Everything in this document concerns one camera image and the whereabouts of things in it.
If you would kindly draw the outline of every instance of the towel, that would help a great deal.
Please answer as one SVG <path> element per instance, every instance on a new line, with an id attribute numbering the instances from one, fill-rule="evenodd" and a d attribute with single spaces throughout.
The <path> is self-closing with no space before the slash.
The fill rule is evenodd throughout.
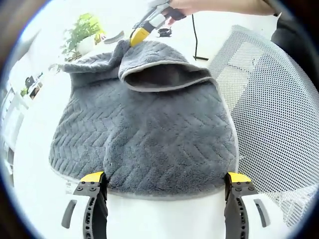
<path id="1" fill-rule="evenodd" d="M 54 171 L 104 171 L 125 196 L 213 193 L 238 168 L 233 121 L 217 83 L 175 49 L 118 42 L 112 53 L 68 63 L 72 91 L 53 137 Z"/>

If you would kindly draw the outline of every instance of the white mesh panel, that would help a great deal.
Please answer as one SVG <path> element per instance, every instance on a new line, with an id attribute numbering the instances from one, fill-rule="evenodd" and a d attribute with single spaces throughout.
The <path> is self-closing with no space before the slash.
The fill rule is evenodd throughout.
<path id="1" fill-rule="evenodd" d="M 296 224 L 319 184 L 317 90 L 277 45 L 240 26 L 208 68 L 236 126 L 239 172 Z"/>

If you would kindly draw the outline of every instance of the green plant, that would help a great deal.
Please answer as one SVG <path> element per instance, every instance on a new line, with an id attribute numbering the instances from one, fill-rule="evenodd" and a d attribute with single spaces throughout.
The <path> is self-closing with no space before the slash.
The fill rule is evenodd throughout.
<path id="1" fill-rule="evenodd" d="M 78 56 L 78 43 L 83 39 L 96 34 L 99 36 L 104 33 L 102 27 L 97 19 L 93 15 L 86 13 L 80 15 L 72 29 L 66 30 L 65 44 L 62 46 L 62 54 L 73 53 L 74 58 Z"/>
<path id="2" fill-rule="evenodd" d="M 20 91 L 20 95 L 23 97 L 28 93 L 28 89 L 26 87 L 24 87 L 21 91 Z"/>

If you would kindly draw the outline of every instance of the white plant pot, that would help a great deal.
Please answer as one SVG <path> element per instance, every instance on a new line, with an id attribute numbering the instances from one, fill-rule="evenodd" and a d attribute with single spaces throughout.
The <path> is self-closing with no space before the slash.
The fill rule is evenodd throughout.
<path id="1" fill-rule="evenodd" d="M 89 53 L 94 49 L 95 41 L 94 41 L 95 35 L 89 36 L 87 38 L 84 38 L 79 44 L 78 44 L 78 52 L 84 56 L 85 54 Z"/>

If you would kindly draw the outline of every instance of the black cable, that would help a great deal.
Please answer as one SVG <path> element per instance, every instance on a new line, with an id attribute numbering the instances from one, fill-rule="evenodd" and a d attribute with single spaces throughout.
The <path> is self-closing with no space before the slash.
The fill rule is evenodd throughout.
<path id="1" fill-rule="evenodd" d="M 192 21 L 193 21 L 194 34 L 195 34 L 195 39 L 196 39 L 195 60 L 197 61 L 197 45 L 198 45 L 198 40 L 197 40 L 197 34 L 196 34 L 196 29 L 195 29 L 194 14 L 191 15 L 191 19 L 192 19 Z"/>

